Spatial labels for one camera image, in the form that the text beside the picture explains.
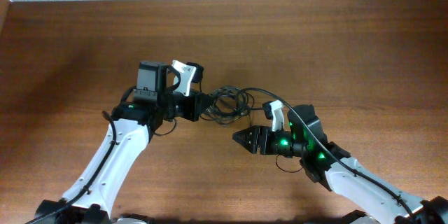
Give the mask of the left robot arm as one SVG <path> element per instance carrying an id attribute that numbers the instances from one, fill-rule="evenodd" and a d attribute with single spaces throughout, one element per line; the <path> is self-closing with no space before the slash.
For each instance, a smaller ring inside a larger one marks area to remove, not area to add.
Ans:
<path id="1" fill-rule="evenodd" d="M 203 66 L 174 60 L 139 64 L 136 85 L 112 112 L 103 112 L 107 133 L 78 180 L 58 201 L 44 200 L 33 223 L 112 223 L 111 210 L 130 168 L 158 135 L 164 121 L 195 122 L 213 99 L 192 84 L 201 83 Z"/>

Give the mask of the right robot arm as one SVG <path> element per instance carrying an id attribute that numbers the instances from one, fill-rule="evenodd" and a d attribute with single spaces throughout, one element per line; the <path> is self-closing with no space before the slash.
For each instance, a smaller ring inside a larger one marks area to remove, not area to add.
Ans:
<path id="1" fill-rule="evenodd" d="M 446 223 L 447 199 L 411 195 L 368 171 L 350 152 L 329 142 L 312 105 L 281 115 L 278 101 L 264 110 L 272 126 L 253 125 L 232 135 L 252 154 L 298 157 L 311 181 L 341 195 L 360 209 L 347 223 Z"/>

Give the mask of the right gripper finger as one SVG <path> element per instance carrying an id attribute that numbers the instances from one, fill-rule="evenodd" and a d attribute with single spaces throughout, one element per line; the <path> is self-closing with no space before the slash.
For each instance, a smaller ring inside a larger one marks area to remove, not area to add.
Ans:
<path id="1" fill-rule="evenodd" d="M 260 133 L 260 127 L 254 125 L 246 129 L 235 132 L 232 139 L 235 141 L 255 141 Z"/>
<path id="2" fill-rule="evenodd" d="M 256 154 L 258 152 L 257 136 L 249 134 L 233 134 L 232 139 L 240 146 L 245 148 L 248 152 Z"/>

